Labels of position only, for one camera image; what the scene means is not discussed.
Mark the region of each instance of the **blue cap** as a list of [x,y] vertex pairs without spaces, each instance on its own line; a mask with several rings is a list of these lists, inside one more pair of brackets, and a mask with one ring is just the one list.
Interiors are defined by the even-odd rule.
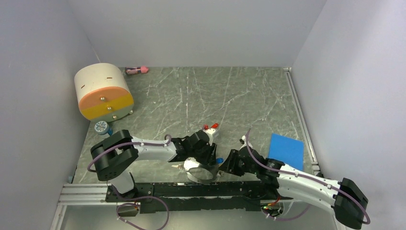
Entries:
[[216,162],[217,162],[217,164],[221,164],[221,163],[224,162],[224,159],[223,158],[217,158]]
[[109,124],[105,121],[99,121],[94,125],[94,130],[99,135],[104,135],[109,131]]

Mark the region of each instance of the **marble surface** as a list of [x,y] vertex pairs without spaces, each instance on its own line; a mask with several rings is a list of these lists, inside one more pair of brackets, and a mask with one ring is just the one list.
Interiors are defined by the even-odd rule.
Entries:
[[[217,156],[227,158],[239,139],[252,127],[250,142],[268,156],[272,133],[304,140],[292,93],[282,68],[208,67],[150,68],[149,73],[125,76],[134,97],[134,113],[111,123],[113,131],[128,129],[143,139],[183,137],[204,124],[219,123]],[[87,172],[90,148],[102,140],[91,122],[73,183],[100,183]],[[136,182],[185,182],[186,173],[174,163],[136,161],[129,169]],[[304,150],[304,171],[312,173]],[[254,175],[229,174],[219,181],[257,180]]]

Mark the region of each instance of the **blue sponge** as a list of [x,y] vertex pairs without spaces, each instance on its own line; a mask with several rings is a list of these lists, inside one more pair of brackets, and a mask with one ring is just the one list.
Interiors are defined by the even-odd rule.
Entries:
[[303,171],[303,150],[303,142],[272,133],[268,158],[283,161]]

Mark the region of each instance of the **white enclosure wall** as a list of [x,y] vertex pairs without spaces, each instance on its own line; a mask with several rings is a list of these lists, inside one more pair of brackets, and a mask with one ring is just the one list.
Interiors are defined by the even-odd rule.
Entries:
[[322,171],[353,179],[370,226],[405,229],[406,2],[328,0],[293,65]]
[[67,1],[0,2],[0,229],[49,229],[89,124],[73,76],[95,62]]
[[68,0],[102,62],[292,66],[326,0]]

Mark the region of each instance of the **cylindrical drawer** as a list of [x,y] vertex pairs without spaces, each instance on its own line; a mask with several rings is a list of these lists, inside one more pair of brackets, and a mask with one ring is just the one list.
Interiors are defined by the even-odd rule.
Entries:
[[79,110],[88,120],[117,120],[134,106],[121,71],[112,64],[98,63],[79,70],[75,87]]

